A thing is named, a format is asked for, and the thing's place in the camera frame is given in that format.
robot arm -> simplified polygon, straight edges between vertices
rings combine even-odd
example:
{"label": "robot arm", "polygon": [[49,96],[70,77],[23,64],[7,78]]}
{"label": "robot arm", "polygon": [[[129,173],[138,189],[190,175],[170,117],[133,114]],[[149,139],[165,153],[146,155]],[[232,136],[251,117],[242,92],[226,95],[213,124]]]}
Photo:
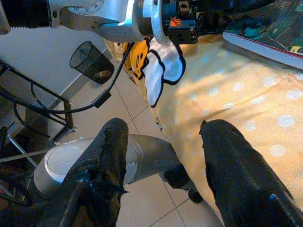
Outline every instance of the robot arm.
{"label": "robot arm", "polygon": [[[92,31],[113,42],[195,44],[197,37],[220,34],[234,13],[274,0],[0,0],[0,34],[11,27],[59,27]],[[209,15],[216,23],[209,26]]]}

black electronic component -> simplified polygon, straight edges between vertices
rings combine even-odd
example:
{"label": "black electronic component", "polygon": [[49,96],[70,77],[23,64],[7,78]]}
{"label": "black electronic component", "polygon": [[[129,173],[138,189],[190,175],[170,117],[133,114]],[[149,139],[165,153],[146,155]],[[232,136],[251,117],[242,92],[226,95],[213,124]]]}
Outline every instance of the black electronic component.
{"label": "black electronic component", "polygon": [[1,0],[11,27],[49,27],[47,0]]}

black metal rack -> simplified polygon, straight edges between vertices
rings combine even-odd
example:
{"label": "black metal rack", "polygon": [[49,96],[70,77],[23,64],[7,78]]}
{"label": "black metal rack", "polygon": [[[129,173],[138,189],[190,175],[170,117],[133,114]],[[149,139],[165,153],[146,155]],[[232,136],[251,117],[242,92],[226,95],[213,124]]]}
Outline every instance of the black metal rack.
{"label": "black metal rack", "polygon": [[[0,67],[2,67],[2,69],[0,70],[0,77],[6,72],[6,71],[11,71],[12,73],[16,74],[17,76],[23,78],[24,80],[28,81],[30,83],[30,88],[31,88],[31,94],[33,95],[34,99],[37,101],[37,103],[42,107],[42,108],[46,108],[46,106],[39,100],[39,98],[37,97],[35,90],[34,90],[34,86],[37,86],[38,88],[44,90],[45,92],[47,92],[48,94],[51,94],[52,96],[56,97],[57,99],[63,101],[64,104],[64,110],[70,110],[71,109],[71,105],[70,102],[65,99],[64,97],[57,95],[56,93],[54,93],[53,91],[49,90],[48,88],[42,86],[41,84],[33,81],[32,79],[28,78],[27,76],[23,75],[22,73],[16,71],[13,67],[11,67],[10,65],[4,63],[3,61],[0,60]],[[29,130],[42,135],[44,137],[49,138],[49,135],[46,135],[44,133],[39,132],[38,130],[32,128],[30,125],[28,125],[26,122],[24,122],[22,120],[22,118],[20,117],[20,115],[17,112],[17,104],[15,103],[14,105],[14,111],[16,114],[16,117],[20,120],[20,122]],[[64,126],[64,128],[53,138],[53,140],[57,140],[58,138],[60,138],[61,135],[63,135],[66,131],[69,130],[73,130],[74,129],[74,125],[73,125],[73,120],[72,120],[72,114],[71,113],[66,113],[65,117],[62,117],[58,114],[50,114],[50,113],[42,113],[42,112],[38,112],[35,111],[36,113],[52,120],[55,121],[61,125]]]}

yellow cloth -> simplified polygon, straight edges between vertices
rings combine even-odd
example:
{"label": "yellow cloth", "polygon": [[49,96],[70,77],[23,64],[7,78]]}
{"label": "yellow cloth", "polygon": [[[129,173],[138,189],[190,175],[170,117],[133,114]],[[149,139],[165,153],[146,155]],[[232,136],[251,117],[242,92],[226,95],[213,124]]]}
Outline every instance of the yellow cloth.
{"label": "yellow cloth", "polygon": [[[229,44],[221,36],[204,36],[198,44],[180,48],[185,72],[174,85],[162,82],[151,110],[204,200],[221,218],[207,184],[199,130],[203,120],[224,119],[262,154],[303,210],[303,71]],[[153,89],[145,82],[153,75],[142,77],[142,72],[151,49],[147,41],[136,44],[126,64],[149,102],[154,101],[148,94]],[[161,48],[154,49],[161,58]]]}

